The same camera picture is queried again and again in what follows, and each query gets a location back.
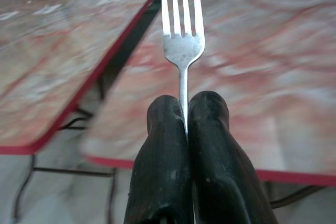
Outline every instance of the metal fork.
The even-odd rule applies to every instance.
[[[177,0],[173,0],[174,36],[171,36],[168,3],[167,0],[162,0],[164,56],[176,65],[180,72],[179,99],[186,133],[188,129],[188,68],[202,55],[205,47],[201,0],[194,0],[194,7],[195,35],[192,34],[188,0],[183,0],[184,36],[182,36],[179,4]]]

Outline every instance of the fork head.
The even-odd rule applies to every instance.
[[[201,0],[194,0],[195,35],[192,34],[188,0],[183,0],[184,35],[181,33],[178,0],[173,0],[174,34],[171,36],[167,0],[162,0],[164,55],[180,70],[188,69],[203,53],[205,47]]]

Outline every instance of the marble-patterned table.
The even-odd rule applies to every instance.
[[[202,0],[202,7],[205,52],[190,67],[190,97],[223,96],[230,130],[261,179],[335,186],[336,0]],[[163,56],[158,14],[81,151],[97,164],[131,168],[147,137],[148,106],[163,94],[178,97],[178,72]]]
[[[0,9],[0,154],[33,154],[48,142],[151,1]]]

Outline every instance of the red trim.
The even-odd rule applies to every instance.
[[[316,186],[336,186],[336,175],[313,173],[291,173],[272,170],[257,170],[260,180],[271,182],[306,184]]]
[[[50,128],[36,141],[29,143],[27,145],[21,146],[0,146],[0,154],[13,154],[13,155],[31,155],[43,148],[50,140],[57,129],[60,127],[61,123],[66,119],[66,117],[76,108],[76,105],[79,99],[82,98],[84,93],[92,86],[92,84],[97,80],[97,78],[102,74],[105,66],[109,63],[109,61],[116,54],[121,44],[125,41],[129,33],[135,27],[135,25],[139,22],[140,18],[146,11],[147,7],[153,0],[147,0],[143,7],[139,10],[139,12],[135,15],[132,21],[128,24],[119,38],[115,41],[115,43],[110,47],[105,57],[98,64],[97,68],[91,73],[88,79],[84,82],[84,84],[79,88],[78,92],[71,99],[65,109],[55,118],[55,120],[51,123]]]
[[[115,159],[115,158],[105,158],[105,157],[93,157],[90,155],[83,154],[85,158],[97,165],[106,167],[117,167],[125,169],[133,169],[134,161],[127,159]]]
[[[132,169],[134,161],[126,159],[102,158],[85,155],[92,163],[107,167]],[[336,186],[336,176],[307,173],[290,173],[273,170],[257,170],[257,175],[262,181],[303,184],[316,186]]]

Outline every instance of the fork handle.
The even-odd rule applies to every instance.
[[[182,107],[184,129],[188,136],[188,67],[179,69],[180,72],[180,93],[179,100]]]

